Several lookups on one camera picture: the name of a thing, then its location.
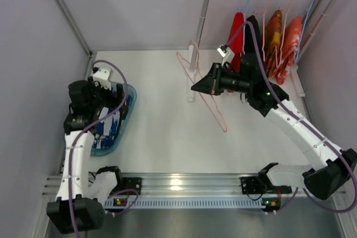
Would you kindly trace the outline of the blue patterned trousers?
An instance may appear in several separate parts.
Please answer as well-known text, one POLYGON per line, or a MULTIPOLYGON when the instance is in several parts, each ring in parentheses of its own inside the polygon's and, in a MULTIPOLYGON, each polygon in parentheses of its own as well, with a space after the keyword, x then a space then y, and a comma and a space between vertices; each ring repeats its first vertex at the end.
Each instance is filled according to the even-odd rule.
MULTIPOLYGON (((131 102, 132 97, 128 95, 126 99, 126 117, 131 102)), ((92 150, 96 152, 107 152, 111 149, 111 147, 114 145, 114 142, 118 139, 119 136, 119 132, 117 132, 118 120, 119 111, 117 111, 111 117, 106 118, 105 121, 102 121, 95 126, 96 134, 92 150)))

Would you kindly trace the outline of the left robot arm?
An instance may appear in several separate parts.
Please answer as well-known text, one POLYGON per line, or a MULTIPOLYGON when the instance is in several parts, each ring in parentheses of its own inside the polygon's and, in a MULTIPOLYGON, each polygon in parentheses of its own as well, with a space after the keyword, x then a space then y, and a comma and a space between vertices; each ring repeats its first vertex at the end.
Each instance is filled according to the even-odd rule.
POLYGON ((55 201, 46 213, 61 234, 80 236, 99 229, 104 222, 104 202, 123 189, 123 176, 117 166, 100 168, 89 184, 89 159, 95 141, 96 125, 117 113, 128 97, 128 84, 112 89, 109 80, 72 82, 69 86, 69 113, 64 121, 65 160, 55 201))

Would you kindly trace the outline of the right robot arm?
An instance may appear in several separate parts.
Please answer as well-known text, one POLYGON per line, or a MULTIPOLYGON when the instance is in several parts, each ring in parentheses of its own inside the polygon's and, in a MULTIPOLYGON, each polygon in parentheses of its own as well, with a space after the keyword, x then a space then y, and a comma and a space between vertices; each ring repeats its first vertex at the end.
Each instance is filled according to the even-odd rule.
POLYGON ((307 165, 271 163, 263 168, 258 175, 266 190, 280 186, 301 188, 320 200, 326 200, 346 182, 356 184, 353 174, 356 151, 344 150, 323 136, 300 113, 288 94, 268 81, 259 55, 243 56, 239 71, 234 71, 227 61, 213 63, 209 72, 194 83, 191 90, 214 96, 224 91, 244 94, 247 103, 279 127, 306 157, 307 165))

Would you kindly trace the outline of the red trousers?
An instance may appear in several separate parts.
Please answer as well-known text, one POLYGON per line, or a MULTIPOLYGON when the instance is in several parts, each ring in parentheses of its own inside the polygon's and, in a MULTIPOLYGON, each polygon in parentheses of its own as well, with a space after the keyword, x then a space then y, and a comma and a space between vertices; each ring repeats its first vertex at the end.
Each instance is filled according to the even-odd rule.
POLYGON ((234 16, 233 23, 230 29, 228 38, 228 46, 234 53, 231 64, 235 71, 240 70, 240 59, 244 55, 244 30, 237 33, 237 30, 244 23, 244 15, 242 12, 237 12, 234 16))

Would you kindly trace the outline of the orange yellow patterned trousers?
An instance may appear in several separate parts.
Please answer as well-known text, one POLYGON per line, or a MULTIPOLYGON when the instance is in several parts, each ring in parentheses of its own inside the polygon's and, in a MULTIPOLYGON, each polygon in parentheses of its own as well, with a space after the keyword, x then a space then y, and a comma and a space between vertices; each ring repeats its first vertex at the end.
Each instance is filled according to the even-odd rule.
POLYGON ((280 48, 282 41, 282 11, 277 9, 264 29, 264 52, 266 75, 274 77, 280 65, 280 48))

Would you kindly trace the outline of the orange white patterned trousers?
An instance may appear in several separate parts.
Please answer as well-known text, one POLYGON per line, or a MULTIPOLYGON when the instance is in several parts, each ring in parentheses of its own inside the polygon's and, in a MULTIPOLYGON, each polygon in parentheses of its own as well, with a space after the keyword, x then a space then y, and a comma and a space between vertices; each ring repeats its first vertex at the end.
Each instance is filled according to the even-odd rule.
POLYGON ((298 51, 302 34, 302 17, 296 16, 291 20, 285 29, 283 47, 282 47, 282 62, 276 73, 276 81, 278 85, 283 85, 290 74, 291 68, 295 63, 295 54, 298 51))

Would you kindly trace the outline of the teal plastic bin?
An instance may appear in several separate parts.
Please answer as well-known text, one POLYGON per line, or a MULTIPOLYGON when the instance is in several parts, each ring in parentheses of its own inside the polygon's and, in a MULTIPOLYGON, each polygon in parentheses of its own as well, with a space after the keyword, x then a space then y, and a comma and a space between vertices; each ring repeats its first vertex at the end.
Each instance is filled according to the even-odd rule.
POLYGON ((98 123, 94 128, 92 157, 103 157, 116 150, 128 125, 136 100, 137 92, 132 85, 128 84, 128 96, 124 105, 114 115, 98 123))

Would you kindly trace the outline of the silver clothes rack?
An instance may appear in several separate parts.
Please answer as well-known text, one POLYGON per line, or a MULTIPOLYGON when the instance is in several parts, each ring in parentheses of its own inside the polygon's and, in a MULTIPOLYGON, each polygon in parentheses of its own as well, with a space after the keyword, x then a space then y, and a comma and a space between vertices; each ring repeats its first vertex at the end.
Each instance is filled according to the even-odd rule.
MULTIPOLYGON (((303 13, 305 16, 303 19, 303 29, 306 28, 307 20, 309 16, 312 16, 312 13, 315 9, 320 5, 321 0, 313 0, 310 5, 308 6, 307 10, 303 13)), ((299 43, 299 48, 295 55, 295 65, 297 65, 298 61, 300 60, 301 56, 305 53, 306 49, 308 48, 309 44, 311 43, 313 37, 315 36, 316 31, 319 29, 319 26, 323 19, 328 15, 329 10, 333 7, 337 0, 330 0, 320 15, 319 19, 315 23, 313 29, 306 37, 304 43, 299 43)), ((198 56, 199 56, 199 47, 202 32, 204 29, 204 23, 206 19, 206 14, 209 6, 209 0, 204 0, 201 8, 200 19, 197 27, 196 38, 190 41, 189 44, 189 66, 185 68, 186 76, 187 76, 187 87, 186 87, 186 97, 188 102, 193 102, 195 100, 195 93, 190 89, 190 85, 193 84, 195 75, 198 73, 198 56)))

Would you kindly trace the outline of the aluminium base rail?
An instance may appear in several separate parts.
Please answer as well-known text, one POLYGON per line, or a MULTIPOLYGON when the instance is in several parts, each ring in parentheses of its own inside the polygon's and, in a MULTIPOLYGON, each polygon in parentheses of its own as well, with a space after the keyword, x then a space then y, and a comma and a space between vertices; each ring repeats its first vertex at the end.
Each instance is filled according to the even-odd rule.
POLYGON ((254 173, 126 173, 124 189, 104 202, 106 213, 134 209, 237 208, 268 210, 286 205, 301 188, 263 190, 254 173))

